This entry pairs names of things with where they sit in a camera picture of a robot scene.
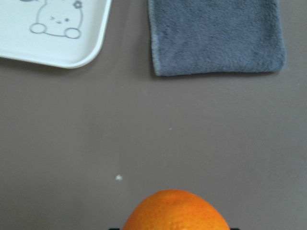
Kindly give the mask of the grey folded cloth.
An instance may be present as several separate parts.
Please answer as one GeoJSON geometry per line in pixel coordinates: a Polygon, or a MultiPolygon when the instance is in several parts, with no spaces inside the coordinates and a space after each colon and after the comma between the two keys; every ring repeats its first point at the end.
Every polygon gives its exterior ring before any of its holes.
{"type": "Polygon", "coordinates": [[[284,67],[276,0],[150,0],[148,13],[158,76],[284,67]]]}

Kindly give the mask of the orange mandarin fruit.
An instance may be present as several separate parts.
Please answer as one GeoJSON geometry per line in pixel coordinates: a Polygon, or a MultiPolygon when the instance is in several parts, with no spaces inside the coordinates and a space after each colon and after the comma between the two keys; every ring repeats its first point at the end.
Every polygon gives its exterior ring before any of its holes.
{"type": "Polygon", "coordinates": [[[184,190],[163,190],[141,201],[124,230],[229,230],[223,216],[201,197],[184,190]]]}

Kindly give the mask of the cream rabbit tray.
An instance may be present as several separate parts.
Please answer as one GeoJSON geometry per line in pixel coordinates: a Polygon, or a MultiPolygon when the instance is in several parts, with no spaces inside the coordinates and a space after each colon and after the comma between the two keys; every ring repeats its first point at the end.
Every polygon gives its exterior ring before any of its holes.
{"type": "Polygon", "coordinates": [[[110,0],[2,0],[1,58],[73,69],[100,52],[110,0]]]}

